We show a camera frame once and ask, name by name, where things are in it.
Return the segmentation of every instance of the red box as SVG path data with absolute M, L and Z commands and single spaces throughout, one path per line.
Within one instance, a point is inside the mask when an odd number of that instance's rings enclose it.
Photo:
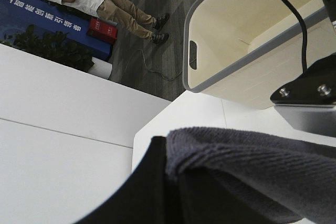
M 87 35 L 113 44 L 117 40 L 118 29 L 96 18 L 91 18 Z

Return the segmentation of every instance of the green plant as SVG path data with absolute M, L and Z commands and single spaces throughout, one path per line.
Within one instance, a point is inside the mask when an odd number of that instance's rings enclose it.
M 75 41 L 66 41 L 67 34 L 45 32 L 40 38 L 34 31 L 35 26 L 29 25 L 23 33 L 5 35 L 4 39 L 14 39 L 13 43 L 0 43 L 84 72 L 93 66 L 91 51 Z

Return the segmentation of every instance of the sneaker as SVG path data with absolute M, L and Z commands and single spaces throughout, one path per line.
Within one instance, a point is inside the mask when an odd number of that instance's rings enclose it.
M 167 23 L 168 19 L 169 19 L 169 13 L 166 13 L 165 15 L 159 18 L 156 18 L 156 25 L 154 26 L 154 28 L 160 31 L 162 27 L 164 26 L 164 24 Z
M 153 34 L 151 41 L 157 45 L 165 43 L 169 38 L 169 34 Z

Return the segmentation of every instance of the person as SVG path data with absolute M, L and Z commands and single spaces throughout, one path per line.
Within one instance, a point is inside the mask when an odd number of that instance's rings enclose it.
M 155 18 L 138 9 L 129 0 L 48 0 L 58 4 L 78 9 L 88 15 L 111 20 L 124 26 L 136 36 L 152 41 L 155 44 L 162 44 L 167 41 L 169 34 L 155 34 L 152 31 L 140 26 L 151 25 L 160 31 L 169 19 L 169 14 Z

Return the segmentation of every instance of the blue banner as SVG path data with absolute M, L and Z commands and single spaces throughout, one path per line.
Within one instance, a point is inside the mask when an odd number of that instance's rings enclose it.
M 25 31 L 34 24 L 39 33 L 62 31 L 67 38 L 86 45 L 93 55 L 106 60 L 111 45 L 86 35 L 89 20 L 68 12 L 62 12 L 42 0 L 0 0 L 0 38 Z

